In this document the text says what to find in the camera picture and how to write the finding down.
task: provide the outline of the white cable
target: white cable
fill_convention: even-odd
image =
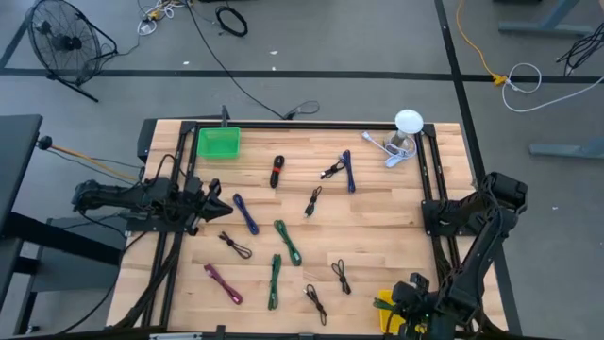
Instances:
[[[185,5],[180,2],[180,1],[176,1],[176,0],[158,0],[158,2],[156,3],[156,5],[148,10],[146,10],[144,12],[144,17],[142,20],[139,21],[139,25],[137,27],[137,32],[139,33],[139,35],[141,36],[147,36],[152,34],[153,32],[156,31],[156,29],[158,29],[158,23],[156,20],[149,20],[149,13],[155,12],[155,11],[159,11],[161,13],[163,13],[166,17],[168,17],[168,19],[172,19],[174,18],[174,10],[173,9],[179,9],[185,7]],[[142,30],[142,28],[144,27],[143,24],[147,24],[149,26],[149,29],[147,30]]]
[[[523,89],[521,89],[521,88],[517,87],[516,85],[514,85],[514,84],[512,83],[512,81],[511,81],[510,79],[512,78],[512,74],[513,74],[514,70],[515,70],[515,69],[516,69],[518,66],[528,66],[528,67],[531,67],[532,69],[534,69],[535,71],[537,71],[537,74],[539,75],[539,81],[537,82],[537,86],[535,86],[535,88],[534,88],[534,89],[532,89],[532,90],[523,90]],[[600,79],[598,79],[598,80],[597,80],[597,82],[595,82],[594,84],[592,84],[592,85],[590,85],[590,86],[586,87],[586,88],[585,88],[585,89],[583,89],[583,90],[577,91],[577,92],[575,92],[575,93],[571,93],[571,94],[569,94],[569,95],[565,95],[564,97],[561,97],[561,98],[558,98],[558,99],[552,100],[552,101],[550,101],[550,102],[547,102],[547,103],[541,104],[541,105],[539,105],[539,106],[537,106],[537,107],[534,107],[534,108],[530,108],[530,109],[515,109],[515,108],[511,107],[511,106],[510,106],[510,104],[508,104],[508,101],[506,100],[506,87],[507,87],[508,85],[509,85],[509,86],[512,88],[512,90],[514,90],[514,91],[517,91],[517,92],[520,92],[520,93],[523,93],[523,94],[533,94],[534,92],[536,92],[537,90],[539,90],[539,87],[541,86],[541,78],[542,78],[541,71],[539,71],[539,69],[537,68],[537,66],[535,66],[535,65],[533,65],[533,64],[526,63],[526,62],[521,62],[521,63],[519,63],[519,64],[516,64],[516,65],[515,65],[514,67],[512,67],[512,69],[510,70],[510,74],[508,75],[508,79],[506,80],[506,83],[503,85],[503,88],[501,88],[501,98],[503,98],[503,104],[505,104],[505,106],[506,106],[508,109],[510,109],[510,110],[512,110],[512,111],[514,111],[514,112],[517,112],[517,113],[526,113],[526,112],[531,112],[531,111],[535,111],[535,110],[538,110],[538,109],[542,109],[542,108],[544,108],[544,107],[546,107],[546,106],[550,106],[550,105],[552,105],[552,104],[555,104],[555,103],[561,102],[561,101],[563,101],[563,100],[566,100],[566,99],[572,98],[572,97],[574,97],[574,96],[576,96],[576,95],[579,95],[579,94],[582,94],[582,93],[588,92],[589,90],[592,90],[592,89],[593,89],[595,86],[597,86],[597,84],[601,83],[601,82],[604,80],[604,76],[603,76],[603,77],[601,77]]]
[[[411,141],[411,143],[413,144],[412,152],[409,152],[409,150],[398,147],[394,144],[390,144],[390,143],[386,144],[387,147],[397,150],[398,153],[390,152],[386,147],[384,147],[380,143],[374,141],[374,139],[371,138],[371,136],[369,135],[369,132],[367,132],[367,131],[364,131],[362,133],[362,138],[377,145],[377,147],[382,149],[384,152],[386,152],[390,156],[390,158],[388,160],[386,160],[386,167],[393,167],[401,161],[405,161],[405,160],[412,158],[417,153],[417,145],[415,144],[415,141],[413,140],[413,138],[407,138],[407,140]]]

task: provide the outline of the green basket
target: green basket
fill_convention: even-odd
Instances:
[[[238,127],[202,128],[197,155],[207,159],[232,159],[239,156],[241,131]]]

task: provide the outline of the concrete floor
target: concrete floor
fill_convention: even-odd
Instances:
[[[141,0],[143,5],[152,0]],[[444,1],[463,74],[484,75],[478,55],[455,27],[457,1]],[[136,43],[138,6],[134,0],[74,0],[72,3],[117,40],[120,51]],[[498,20],[536,20],[554,1],[538,6],[494,4],[467,0],[463,27],[485,52],[492,68],[507,73],[517,62],[532,62],[544,75],[559,76],[554,62],[572,40],[501,35]],[[22,22],[31,1],[0,0],[0,51]],[[196,6],[206,17],[216,4]],[[199,20],[215,53],[232,70],[391,71],[449,73],[438,19],[431,1],[423,0],[258,0],[231,1],[246,18],[245,39],[219,36],[218,29]],[[604,15],[596,0],[581,1],[568,24],[596,27]],[[604,73],[595,54],[576,72]],[[27,36],[7,67],[40,69]],[[141,39],[131,55],[115,59],[108,69],[218,70],[201,42],[186,9]],[[278,111],[305,100],[318,100],[316,120],[391,121],[403,108],[421,112],[427,121],[460,122],[453,83],[449,81],[384,79],[245,78],[244,88]],[[526,335],[565,339],[599,338],[604,296],[604,231],[599,226],[604,203],[600,161],[535,158],[529,143],[586,142],[604,135],[600,98],[604,88],[560,105],[518,115],[501,102],[499,88],[465,83],[487,171],[521,179],[529,187],[529,208],[505,244],[518,313]],[[530,107],[587,85],[544,84],[531,97],[510,94],[516,107]],[[38,113],[42,134],[57,145],[95,157],[136,162],[136,140],[143,119],[215,114],[226,104],[233,118],[271,119],[226,78],[98,77],[84,85],[101,102],[43,77],[0,76],[1,114]],[[25,175],[15,210],[44,220],[71,216],[74,187],[86,179],[114,183],[54,155],[36,151]],[[18,289],[11,291],[18,299]],[[56,332],[88,312],[102,291],[48,293],[39,297],[33,323]],[[104,325],[106,303],[80,330]],[[0,315],[2,320],[7,308]],[[1,327],[0,335],[8,329]]]

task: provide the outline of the electric fan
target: electric fan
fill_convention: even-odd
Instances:
[[[118,54],[115,41],[63,0],[38,0],[27,19],[31,47],[48,71],[47,77],[98,102],[80,86],[100,73],[104,61]],[[101,51],[96,32],[111,42],[111,51]]]

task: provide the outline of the wooden table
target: wooden table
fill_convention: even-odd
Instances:
[[[181,121],[161,120],[155,128],[147,161],[146,176],[157,171],[159,160],[174,154]],[[472,174],[458,124],[435,124],[451,199],[473,192]],[[380,140],[387,131],[370,131]],[[188,155],[191,142],[188,141]],[[429,147],[428,168],[435,183]],[[346,191],[345,171],[330,179],[319,179],[346,149],[352,153],[357,192]],[[285,157],[277,189],[269,177],[276,155]],[[227,332],[380,334],[378,310],[372,307],[380,289],[392,289],[398,281],[408,281],[419,272],[436,289],[434,258],[429,238],[423,229],[420,202],[424,199],[417,159],[401,162],[395,168],[384,166],[386,155],[363,140],[361,130],[243,128],[241,153],[235,160],[196,161],[196,175],[206,184],[221,180],[221,199],[232,205],[239,193],[260,226],[260,234],[250,234],[242,214],[233,214],[202,223],[196,236],[186,235],[180,253],[170,331],[214,332],[226,325]],[[170,175],[169,160],[161,169]],[[315,213],[304,217],[314,188],[321,185]],[[432,185],[438,197],[436,185]],[[276,219],[287,224],[290,236],[302,254],[301,266],[292,266],[287,248],[273,227]],[[249,247],[254,255],[241,259],[218,239],[225,231],[237,243]],[[121,319],[140,296],[149,280],[157,234],[149,234],[125,255],[109,311],[108,325]],[[469,249],[472,238],[458,237],[460,253]],[[279,253],[283,265],[278,280],[279,305],[268,311],[271,259]],[[352,288],[350,296],[330,265],[343,259],[345,274]],[[212,264],[221,276],[243,295],[235,305],[222,287],[208,277],[204,264]],[[328,313],[322,326],[314,305],[302,292],[312,283]],[[163,288],[159,289],[154,324],[159,320]],[[486,314],[506,328],[494,270],[485,278]]]

